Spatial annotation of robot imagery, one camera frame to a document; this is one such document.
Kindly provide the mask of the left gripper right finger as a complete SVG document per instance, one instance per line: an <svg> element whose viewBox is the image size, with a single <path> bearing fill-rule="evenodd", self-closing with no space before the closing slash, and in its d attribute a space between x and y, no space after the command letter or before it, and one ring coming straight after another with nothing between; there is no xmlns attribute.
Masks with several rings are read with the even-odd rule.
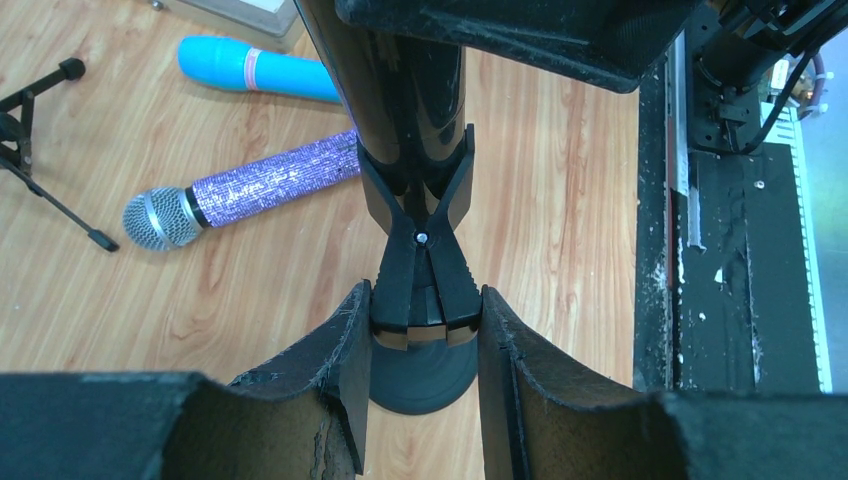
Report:
<svg viewBox="0 0 848 480"><path fill-rule="evenodd" d="M479 408L489 479L843 479L843 395L640 392L482 290Z"/></svg>

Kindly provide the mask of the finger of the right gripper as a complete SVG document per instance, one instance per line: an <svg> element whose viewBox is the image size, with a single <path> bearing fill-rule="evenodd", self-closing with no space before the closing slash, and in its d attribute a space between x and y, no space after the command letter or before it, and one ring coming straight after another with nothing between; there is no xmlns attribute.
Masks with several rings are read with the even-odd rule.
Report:
<svg viewBox="0 0 848 480"><path fill-rule="evenodd" d="M352 26L481 50L615 93L630 93L697 1L338 1Z"/></svg>

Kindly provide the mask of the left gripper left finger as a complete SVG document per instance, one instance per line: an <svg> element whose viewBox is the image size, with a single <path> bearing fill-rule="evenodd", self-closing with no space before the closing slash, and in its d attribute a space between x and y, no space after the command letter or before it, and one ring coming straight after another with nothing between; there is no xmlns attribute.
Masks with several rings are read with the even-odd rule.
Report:
<svg viewBox="0 0 848 480"><path fill-rule="evenodd" d="M352 479L365 463L370 285L222 384L199 372L1 378L5 479Z"/></svg>

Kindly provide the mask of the black round-base mic stand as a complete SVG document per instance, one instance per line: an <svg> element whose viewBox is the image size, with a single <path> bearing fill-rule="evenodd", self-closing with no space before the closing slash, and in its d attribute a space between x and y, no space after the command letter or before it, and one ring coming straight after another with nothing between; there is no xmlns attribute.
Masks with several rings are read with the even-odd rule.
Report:
<svg viewBox="0 0 848 480"><path fill-rule="evenodd" d="M403 415L449 406L478 373L482 297L455 235L470 205L473 125L467 125L462 147L464 156L434 212L421 216L403 209L372 162L360 162L368 204L388 217L369 308L370 398Z"/></svg>

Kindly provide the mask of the black microphone orange end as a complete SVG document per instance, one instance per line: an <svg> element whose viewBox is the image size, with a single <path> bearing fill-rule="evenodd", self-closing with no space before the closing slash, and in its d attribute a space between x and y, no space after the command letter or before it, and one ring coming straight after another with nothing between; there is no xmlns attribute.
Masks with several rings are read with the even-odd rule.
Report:
<svg viewBox="0 0 848 480"><path fill-rule="evenodd" d="M442 197L466 151L463 49L347 25L332 1L297 9L374 170L396 196Z"/></svg>

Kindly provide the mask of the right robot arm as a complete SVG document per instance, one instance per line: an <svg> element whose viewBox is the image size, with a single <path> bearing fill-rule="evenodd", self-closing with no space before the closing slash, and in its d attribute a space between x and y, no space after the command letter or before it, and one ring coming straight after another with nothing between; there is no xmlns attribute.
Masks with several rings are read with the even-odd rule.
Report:
<svg viewBox="0 0 848 480"><path fill-rule="evenodd" d="M847 25L844 1L337 1L347 26L456 44L615 93L636 90L685 33L718 88L753 87Z"/></svg>

